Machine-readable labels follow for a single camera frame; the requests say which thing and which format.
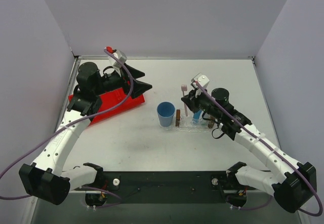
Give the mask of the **blue toothpaste tube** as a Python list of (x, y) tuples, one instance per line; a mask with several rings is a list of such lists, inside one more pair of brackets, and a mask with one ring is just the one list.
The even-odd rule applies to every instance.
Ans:
[(194, 124), (194, 125), (201, 124), (201, 119), (200, 119), (201, 113), (202, 113), (202, 110), (199, 110), (198, 112), (196, 112), (196, 113), (193, 114), (192, 124)]

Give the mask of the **clear textured holder with wood ends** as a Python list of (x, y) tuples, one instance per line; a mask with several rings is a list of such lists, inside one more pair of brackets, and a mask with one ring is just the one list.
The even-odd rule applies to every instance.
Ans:
[(194, 125), (192, 124), (192, 117), (194, 113), (190, 113), (189, 111), (186, 111), (184, 109), (178, 109), (176, 110), (176, 122), (175, 126), (183, 129), (213, 129), (215, 126), (215, 123), (209, 121), (208, 127), (205, 125), (199, 124), (199, 125)]

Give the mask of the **blue plastic cup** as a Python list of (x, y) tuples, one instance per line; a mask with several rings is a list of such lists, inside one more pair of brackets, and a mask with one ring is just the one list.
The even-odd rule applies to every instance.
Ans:
[(157, 115), (162, 127), (168, 127), (171, 125), (175, 111), (174, 105), (170, 102), (161, 102), (157, 106)]

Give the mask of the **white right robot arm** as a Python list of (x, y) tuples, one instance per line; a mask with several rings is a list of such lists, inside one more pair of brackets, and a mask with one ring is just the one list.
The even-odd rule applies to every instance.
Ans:
[(181, 100), (193, 113), (201, 110), (213, 117), (224, 135), (245, 147), (268, 169), (261, 171), (239, 162), (228, 169), (229, 180), (267, 193), (289, 213), (300, 210), (312, 197), (320, 200), (315, 167), (309, 162), (300, 163), (268, 140), (250, 119), (230, 104), (226, 89), (217, 88), (208, 94), (195, 88)]

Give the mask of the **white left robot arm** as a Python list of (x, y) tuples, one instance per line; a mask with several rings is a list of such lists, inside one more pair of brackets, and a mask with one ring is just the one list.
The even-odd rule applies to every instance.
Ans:
[(145, 73), (127, 64), (112, 73), (101, 74), (93, 62), (78, 68), (77, 85), (69, 101), (60, 127), (44, 150), (31, 165), (23, 164), (19, 170), (26, 192), (54, 205), (61, 204), (71, 190), (85, 185), (99, 189), (104, 182), (103, 168), (85, 163), (81, 167), (63, 171), (63, 166), (82, 132), (99, 111), (101, 95), (123, 89), (135, 99), (152, 88), (139, 81)]

